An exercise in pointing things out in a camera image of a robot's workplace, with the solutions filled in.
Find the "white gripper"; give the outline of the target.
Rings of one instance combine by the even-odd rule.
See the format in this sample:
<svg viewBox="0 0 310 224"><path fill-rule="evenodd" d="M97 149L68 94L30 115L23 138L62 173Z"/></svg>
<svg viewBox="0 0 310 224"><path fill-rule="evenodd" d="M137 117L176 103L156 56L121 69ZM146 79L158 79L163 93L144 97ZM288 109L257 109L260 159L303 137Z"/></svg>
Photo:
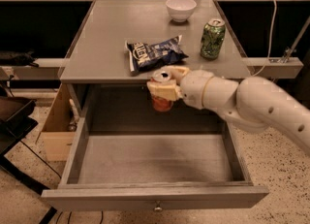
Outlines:
<svg viewBox="0 0 310 224"><path fill-rule="evenodd" d="M214 74L204 70L190 71L188 67L184 66L166 66L165 69L170 72L174 80L168 82L149 81L147 88L150 93L169 101L177 101L183 95L182 100L187 106L202 110L204 89Z"/></svg>

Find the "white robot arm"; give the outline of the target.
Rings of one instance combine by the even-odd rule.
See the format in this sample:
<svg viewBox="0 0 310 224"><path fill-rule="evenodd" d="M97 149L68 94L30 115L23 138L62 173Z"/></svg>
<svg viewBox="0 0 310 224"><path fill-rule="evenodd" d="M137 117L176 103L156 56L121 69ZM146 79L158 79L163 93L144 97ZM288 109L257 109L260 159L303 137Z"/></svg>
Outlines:
<svg viewBox="0 0 310 224"><path fill-rule="evenodd" d="M270 80L248 77L237 82L205 70L164 66L153 73L147 88L155 98L181 99L247 132L272 127L310 155L310 111Z"/></svg>

